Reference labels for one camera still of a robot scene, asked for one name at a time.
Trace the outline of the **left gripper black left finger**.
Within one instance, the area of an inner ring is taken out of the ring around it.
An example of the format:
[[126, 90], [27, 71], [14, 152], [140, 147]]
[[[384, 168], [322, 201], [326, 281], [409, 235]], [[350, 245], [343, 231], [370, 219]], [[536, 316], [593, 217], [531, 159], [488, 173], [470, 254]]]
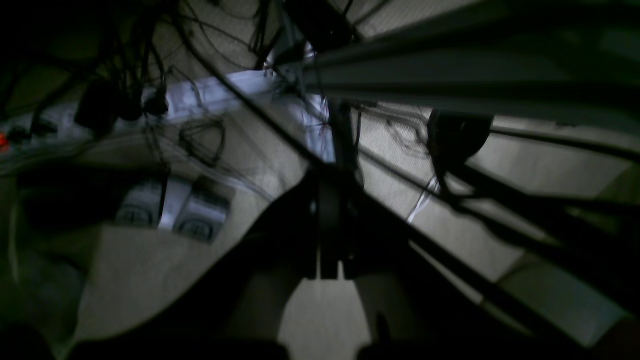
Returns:
[[290, 296], [314, 271], [318, 184], [318, 174], [307, 171], [166, 309], [121, 335], [82, 342], [70, 358], [288, 360], [278, 332]]

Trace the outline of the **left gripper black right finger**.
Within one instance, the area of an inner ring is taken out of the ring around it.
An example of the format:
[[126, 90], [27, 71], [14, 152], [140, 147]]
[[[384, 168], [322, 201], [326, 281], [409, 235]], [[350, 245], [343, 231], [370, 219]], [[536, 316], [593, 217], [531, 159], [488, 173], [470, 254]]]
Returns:
[[367, 194], [349, 173], [354, 282], [373, 343], [359, 360], [578, 360], [581, 347]]

